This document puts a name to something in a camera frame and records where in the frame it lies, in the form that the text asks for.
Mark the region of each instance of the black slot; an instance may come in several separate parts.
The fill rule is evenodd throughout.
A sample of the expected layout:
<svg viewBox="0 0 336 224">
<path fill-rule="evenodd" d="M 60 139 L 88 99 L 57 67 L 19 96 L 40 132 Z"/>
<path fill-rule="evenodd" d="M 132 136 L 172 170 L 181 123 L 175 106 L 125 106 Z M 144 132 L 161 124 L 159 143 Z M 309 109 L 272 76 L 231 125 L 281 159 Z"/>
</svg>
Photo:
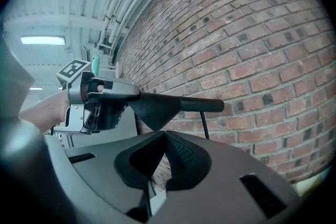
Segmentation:
<svg viewBox="0 0 336 224">
<path fill-rule="evenodd" d="M 240 178 L 240 181 L 265 213 L 267 218 L 275 216 L 287 207 L 259 180 L 257 176 L 245 175 Z"/>
<path fill-rule="evenodd" d="M 83 161 L 86 161 L 87 159 L 92 159 L 92 158 L 95 158 L 95 156 L 92 153 L 86 153 L 86 154 L 77 155 L 74 157 L 69 157 L 69 161 L 72 164 L 74 164 L 74 163 L 83 162 Z"/>
</svg>

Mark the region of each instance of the brick wall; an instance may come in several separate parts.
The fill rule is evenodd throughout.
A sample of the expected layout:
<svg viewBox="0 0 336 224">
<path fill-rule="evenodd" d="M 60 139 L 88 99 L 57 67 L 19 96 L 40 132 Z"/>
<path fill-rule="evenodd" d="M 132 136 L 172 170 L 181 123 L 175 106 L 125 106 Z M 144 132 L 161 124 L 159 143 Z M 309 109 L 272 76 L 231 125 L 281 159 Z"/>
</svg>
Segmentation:
<svg viewBox="0 0 336 224">
<path fill-rule="evenodd" d="M 296 182 L 332 158 L 334 42 L 319 0 L 154 0 L 119 60 L 142 91 L 224 100 L 224 112 L 206 114 L 211 140 Z M 166 129 L 204 135 L 193 112 Z"/>
</svg>

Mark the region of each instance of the ceiling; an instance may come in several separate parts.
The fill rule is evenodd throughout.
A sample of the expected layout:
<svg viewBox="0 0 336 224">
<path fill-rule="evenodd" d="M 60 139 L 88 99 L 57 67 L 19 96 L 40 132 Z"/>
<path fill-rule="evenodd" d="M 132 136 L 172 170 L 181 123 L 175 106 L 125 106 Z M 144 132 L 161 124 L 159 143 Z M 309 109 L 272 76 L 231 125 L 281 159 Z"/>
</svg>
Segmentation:
<svg viewBox="0 0 336 224">
<path fill-rule="evenodd" d="M 99 53 L 111 62 L 112 49 L 122 46 L 129 29 L 150 0 L 10 0 L 2 13 L 4 39 L 35 78 L 35 86 L 54 89 L 55 73 L 73 58 Z M 101 38 L 111 10 L 112 19 Z M 23 45 L 21 36 L 64 36 L 66 45 Z"/>
</svg>

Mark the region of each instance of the black tube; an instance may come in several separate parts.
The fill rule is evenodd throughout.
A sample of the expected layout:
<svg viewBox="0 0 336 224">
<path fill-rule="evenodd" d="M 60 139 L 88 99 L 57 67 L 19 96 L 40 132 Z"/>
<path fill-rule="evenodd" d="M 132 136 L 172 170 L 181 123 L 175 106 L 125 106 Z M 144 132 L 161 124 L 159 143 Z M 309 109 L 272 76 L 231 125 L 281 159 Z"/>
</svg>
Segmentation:
<svg viewBox="0 0 336 224">
<path fill-rule="evenodd" d="M 208 140 L 210 140 L 209 132 L 208 132 L 208 127 L 206 126 L 204 112 L 200 112 L 200 114 L 201 114 L 201 119 L 202 119 L 202 124 L 203 124 L 205 138 L 208 139 Z"/>
<path fill-rule="evenodd" d="M 181 111 L 222 112 L 223 110 L 222 100 L 181 97 Z"/>
</svg>

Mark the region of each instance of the black rod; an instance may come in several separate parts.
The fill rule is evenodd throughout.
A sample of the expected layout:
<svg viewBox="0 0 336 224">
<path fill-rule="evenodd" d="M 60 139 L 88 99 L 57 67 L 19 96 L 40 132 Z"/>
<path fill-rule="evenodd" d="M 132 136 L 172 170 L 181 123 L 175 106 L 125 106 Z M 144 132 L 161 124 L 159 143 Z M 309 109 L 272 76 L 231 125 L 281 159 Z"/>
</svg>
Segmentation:
<svg viewBox="0 0 336 224">
<path fill-rule="evenodd" d="M 200 114 L 201 114 L 203 129 L 204 129 L 204 133 L 205 133 L 205 138 L 208 139 L 208 140 L 210 140 L 210 138 L 209 138 L 209 132 L 208 132 L 208 127 L 206 126 L 204 112 L 201 111 Z"/>
</svg>

